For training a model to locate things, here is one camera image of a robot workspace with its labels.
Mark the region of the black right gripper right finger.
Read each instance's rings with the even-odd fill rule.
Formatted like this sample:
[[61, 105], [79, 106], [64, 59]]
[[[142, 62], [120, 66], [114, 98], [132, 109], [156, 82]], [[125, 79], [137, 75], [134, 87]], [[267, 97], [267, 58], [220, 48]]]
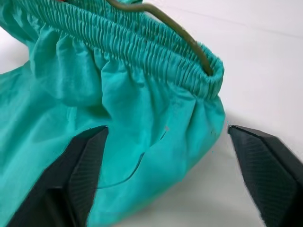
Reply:
[[303, 162], [276, 136], [230, 125], [244, 183], [266, 227], [303, 227]]

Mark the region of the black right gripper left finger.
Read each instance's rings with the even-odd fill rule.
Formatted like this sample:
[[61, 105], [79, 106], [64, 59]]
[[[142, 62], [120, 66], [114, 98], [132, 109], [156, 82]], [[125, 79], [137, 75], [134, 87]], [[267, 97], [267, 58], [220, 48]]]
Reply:
[[98, 126], [73, 137], [5, 227], [87, 227], [107, 136]]

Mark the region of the teal elastic-waist cloth shorts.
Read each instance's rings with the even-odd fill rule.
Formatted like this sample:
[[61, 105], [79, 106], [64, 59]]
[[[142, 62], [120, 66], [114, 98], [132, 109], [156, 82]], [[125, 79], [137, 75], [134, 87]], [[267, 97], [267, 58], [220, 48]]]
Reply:
[[29, 60], [0, 74], [0, 227], [77, 134], [109, 134], [88, 227], [141, 210], [204, 156], [223, 129], [224, 67], [208, 76], [179, 35], [105, 0], [0, 0], [0, 27]]

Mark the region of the olive wire hanger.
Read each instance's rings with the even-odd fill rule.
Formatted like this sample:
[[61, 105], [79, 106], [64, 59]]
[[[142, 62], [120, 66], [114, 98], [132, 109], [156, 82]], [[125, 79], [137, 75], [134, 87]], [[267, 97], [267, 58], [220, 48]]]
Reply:
[[198, 45], [197, 41], [181, 25], [179, 25], [175, 20], [169, 17], [162, 10], [149, 3], [126, 4], [126, 3], [121, 3], [117, 0], [106, 0], [106, 2], [110, 4], [112, 7], [121, 11], [148, 12], [154, 17], [156, 17], [158, 20], [160, 20], [161, 22], [169, 26], [172, 30], [174, 30], [181, 38], [183, 38], [186, 41], [186, 43], [191, 47], [192, 51], [199, 58], [202, 69], [206, 72], [208, 76], [213, 75], [214, 72], [207, 59], [207, 56], [203, 52], [201, 47]]

